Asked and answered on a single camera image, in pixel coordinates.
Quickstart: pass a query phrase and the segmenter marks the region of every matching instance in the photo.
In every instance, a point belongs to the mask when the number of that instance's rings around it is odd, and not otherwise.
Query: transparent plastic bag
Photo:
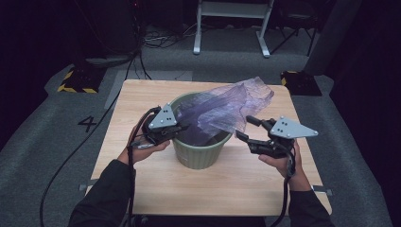
[[[198,93],[177,109],[177,120],[190,124],[181,132],[180,140],[200,147],[221,131],[245,131],[245,117],[266,108],[273,96],[274,92],[260,78]]]

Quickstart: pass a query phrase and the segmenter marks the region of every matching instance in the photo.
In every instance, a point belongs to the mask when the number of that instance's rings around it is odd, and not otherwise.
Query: white metal stand
[[[256,37],[262,49],[263,56],[268,58],[270,52],[266,46],[264,35],[273,4],[274,0],[270,0],[268,4],[208,2],[199,0],[194,54],[198,55],[201,52],[201,16],[242,17],[263,19],[262,28],[260,31],[256,31]]]

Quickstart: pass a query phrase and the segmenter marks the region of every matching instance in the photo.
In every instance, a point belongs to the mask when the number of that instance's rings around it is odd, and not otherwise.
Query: black sleeve
[[[111,161],[74,208],[68,226],[119,226],[127,212],[130,189],[129,167],[117,160]]]
[[[291,227],[334,226],[313,190],[289,191],[289,195],[291,200],[288,214],[291,219]]]

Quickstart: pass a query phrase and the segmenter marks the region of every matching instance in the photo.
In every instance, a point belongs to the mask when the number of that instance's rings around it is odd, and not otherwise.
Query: green bucket
[[[192,98],[197,93],[187,93],[175,98],[171,103],[171,109],[176,113],[181,102]],[[231,138],[232,134],[222,131],[214,136],[204,147],[187,145],[180,141],[180,137],[173,139],[173,146],[177,159],[181,164],[192,169],[204,169],[216,162],[224,144]]]

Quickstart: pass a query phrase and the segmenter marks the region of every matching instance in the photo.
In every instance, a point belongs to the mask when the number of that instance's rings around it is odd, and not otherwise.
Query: table top
[[[202,92],[227,83],[165,80],[124,82],[92,179],[98,179],[107,164],[127,144],[131,129],[150,108],[164,106],[188,92]],[[277,119],[284,115],[299,121],[288,89],[270,85],[274,92],[271,104],[256,117]],[[261,127],[247,125],[245,133],[252,139],[268,140]],[[313,185],[323,185],[304,138],[298,139],[306,176]],[[200,216],[278,216],[283,202],[283,177],[277,170],[251,154],[247,144],[234,136],[225,144],[217,161],[202,170],[183,166],[168,146],[136,163],[135,214]],[[325,193],[317,193],[331,214]]]

